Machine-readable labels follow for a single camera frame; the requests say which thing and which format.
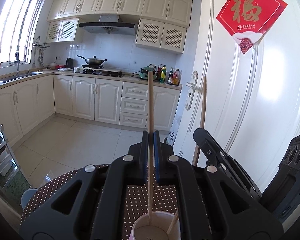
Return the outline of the green electric cooker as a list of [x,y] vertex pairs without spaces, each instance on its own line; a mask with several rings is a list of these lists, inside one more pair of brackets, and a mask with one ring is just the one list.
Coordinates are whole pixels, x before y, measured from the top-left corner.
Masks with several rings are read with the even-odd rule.
[[153,79],[155,79],[156,68],[155,67],[150,67],[150,66],[143,67],[143,68],[140,69],[139,79],[148,80],[148,74],[150,72],[153,72]]

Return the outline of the pink utensil cup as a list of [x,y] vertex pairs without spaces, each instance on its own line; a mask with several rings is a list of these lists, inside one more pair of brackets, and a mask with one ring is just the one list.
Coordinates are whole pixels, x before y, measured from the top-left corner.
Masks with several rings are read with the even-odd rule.
[[140,216],[133,224],[129,239],[181,239],[179,220],[168,232],[174,214],[163,211],[152,213],[152,222],[149,224],[148,214]]

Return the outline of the gas stove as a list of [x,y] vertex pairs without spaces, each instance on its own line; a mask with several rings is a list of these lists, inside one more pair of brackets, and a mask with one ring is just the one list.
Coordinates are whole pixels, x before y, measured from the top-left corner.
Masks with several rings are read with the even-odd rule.
[[78,73],[81,74],[90,74],[90,75],[102,75],[102,76],[112,76],[112,77],[123,77],[124,73],[122,70],[115,68],[104,68],[103,66],[99,67],[89,67],[88,65],[81,65],[78,67]]

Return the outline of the lower kitchen cabinets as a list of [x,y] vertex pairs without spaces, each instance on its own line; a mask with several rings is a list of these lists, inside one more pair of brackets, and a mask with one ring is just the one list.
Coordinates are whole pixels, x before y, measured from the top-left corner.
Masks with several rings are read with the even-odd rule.
[[0,80],[0,124],[11,145],[53,114],[145,128],[148,89],[140,81],[56,73]]

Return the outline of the wall utensil rack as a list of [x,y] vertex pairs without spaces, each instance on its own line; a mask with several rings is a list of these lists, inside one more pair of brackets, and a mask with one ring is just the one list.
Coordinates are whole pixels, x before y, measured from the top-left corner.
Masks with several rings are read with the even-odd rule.
[[35,38],[32,42],[33,59],[32,59],[32,68],[44,68],[43,59],[44,59],[44,51],[50,48],[50,45],[45,42],[40,41],[40,36]]

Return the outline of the black electric kettle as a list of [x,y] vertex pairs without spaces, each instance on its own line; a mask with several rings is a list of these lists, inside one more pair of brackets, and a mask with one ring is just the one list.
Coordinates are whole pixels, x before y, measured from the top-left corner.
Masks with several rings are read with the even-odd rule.
[[73,58],[67,58],[65,66],[66,66],[66,68],[72,69],[74,67],[74,59]]

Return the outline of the wok on stove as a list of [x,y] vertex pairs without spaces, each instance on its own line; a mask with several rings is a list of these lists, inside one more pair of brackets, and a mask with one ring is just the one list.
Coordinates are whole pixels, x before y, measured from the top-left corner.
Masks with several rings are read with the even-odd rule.
[[100,66],[103,63],[107,62],[107,59],[104,59],[104,60],[98,59],[96,56],[86,58],[86,57],[78,55],[77,57],[82,58],[86,62],[86,64],[90,65],[90,66]]

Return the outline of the window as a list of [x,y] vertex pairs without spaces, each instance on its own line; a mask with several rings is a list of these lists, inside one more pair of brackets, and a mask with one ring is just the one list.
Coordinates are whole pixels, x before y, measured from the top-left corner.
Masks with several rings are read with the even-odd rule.
[[6,0],[0,13],[0,68],[29,63],[42,0]]

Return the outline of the upper kitchen cabinets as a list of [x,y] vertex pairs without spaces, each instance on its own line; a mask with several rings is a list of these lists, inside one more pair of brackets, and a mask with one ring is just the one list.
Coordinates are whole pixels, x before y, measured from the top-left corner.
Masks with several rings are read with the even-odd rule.
[[184,51],[192,0],[54,0],[46,41],[75,41],[80,30],[135,36],[135,44]]

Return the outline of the kitchen faucet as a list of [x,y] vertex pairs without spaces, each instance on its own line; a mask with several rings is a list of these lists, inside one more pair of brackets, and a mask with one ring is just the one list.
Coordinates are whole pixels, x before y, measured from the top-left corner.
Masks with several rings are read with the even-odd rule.
[[19,51],[16,51],[15,52],[15,64],[17,66],[16,75],[15,75],[16,77],[19,77],[19,73],[20,73],[19,63],[20,63]]

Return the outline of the wooden chopstick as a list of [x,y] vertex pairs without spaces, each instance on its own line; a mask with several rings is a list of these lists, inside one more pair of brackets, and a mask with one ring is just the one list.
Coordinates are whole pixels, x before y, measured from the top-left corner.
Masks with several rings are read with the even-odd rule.
[[[202,97],[202,110],[200,115],[200,124],[199,128],[204,128],[205,117],[206,117],[206,101],[207,101],[207,77],[203,77],[203,97]],[[194,155],[192,159],[192,165],[197,166],[200,155],[200,148],[196,145],[194,150]]]
[[178,219],[179,219],[179,211],[176,210],[176,212],[173,216],[173,219],[170,223],[170,226],[168,227],[168,230],[166,232],[168,235],[171,233],[171,231],[172,231],[173,227],[175,226],[176,222],[178,221]]
[[153,132],[154,132],[154,114],[153,114],[153,72],[148,74],[148,224],[152,224],[153,213]]

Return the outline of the metal rack shelf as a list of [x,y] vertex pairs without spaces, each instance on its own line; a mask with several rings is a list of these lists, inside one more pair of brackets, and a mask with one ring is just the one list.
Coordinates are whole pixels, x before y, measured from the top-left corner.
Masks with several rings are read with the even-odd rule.
[[4,126],[0,125],[0,188],[5,189],[19,171],[12,148],[8,144]]

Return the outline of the kitchen cabinets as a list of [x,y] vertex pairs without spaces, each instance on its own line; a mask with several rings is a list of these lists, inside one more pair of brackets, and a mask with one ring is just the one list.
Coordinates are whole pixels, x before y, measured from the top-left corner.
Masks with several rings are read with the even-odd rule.
[[148,89],[140,81],[56,73],[0,80],[0,124],[11,145],[53,114],[145,128]]
[[75,41],[80,30],[135,36],[135,44],[184,51],[192,0],[54,0],[46,41]]

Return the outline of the white door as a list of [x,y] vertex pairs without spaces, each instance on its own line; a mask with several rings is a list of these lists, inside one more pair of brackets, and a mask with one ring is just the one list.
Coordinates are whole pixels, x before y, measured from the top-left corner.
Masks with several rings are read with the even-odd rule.
[[[290,141],[300,135],[300,0],[243,54],[216,17],[226,0],[193,0],[182,71],[173,150],[192,160],[199,127],[203,77],[207,77],[205,129],[236,159],[260,190],[279,169]],[[185,109],[192,73],[198,72],[191,109]]]

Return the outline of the wooden chopstick in cup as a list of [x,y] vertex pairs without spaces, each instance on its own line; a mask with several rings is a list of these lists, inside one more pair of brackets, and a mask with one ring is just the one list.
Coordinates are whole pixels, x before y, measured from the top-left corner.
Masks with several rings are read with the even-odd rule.
[[175,226],[176,222],[178,221],[178,219],[179,219],[179,211],[176,210],[176,212],[173,216],[173,219],[170,223],[170,226],[168,227],[168,230],[166,232],[168,235],[171,233],[171,231],[172,231],[173,227]]

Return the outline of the range hood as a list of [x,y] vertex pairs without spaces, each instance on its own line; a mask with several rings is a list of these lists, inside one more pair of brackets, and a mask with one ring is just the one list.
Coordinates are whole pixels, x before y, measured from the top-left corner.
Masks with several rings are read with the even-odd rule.
[[135,23],[123,22],[119,15],[101,15],[97,22],[81,22],[79,27],[91,34],[135,36],[138,25]]

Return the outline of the green sauce bottle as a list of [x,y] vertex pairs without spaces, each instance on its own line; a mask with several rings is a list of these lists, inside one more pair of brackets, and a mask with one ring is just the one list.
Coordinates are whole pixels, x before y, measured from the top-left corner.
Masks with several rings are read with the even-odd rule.
[[160,83],[165,83],[166,79],[166,66],[164,65],[161,69]]

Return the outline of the red fu decoration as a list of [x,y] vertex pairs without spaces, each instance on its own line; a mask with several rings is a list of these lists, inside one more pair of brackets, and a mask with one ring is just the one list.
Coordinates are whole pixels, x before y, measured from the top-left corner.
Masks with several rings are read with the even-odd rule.
[[286,6],[283,0],[227,0],[216,19],[245,54],[272,27]]

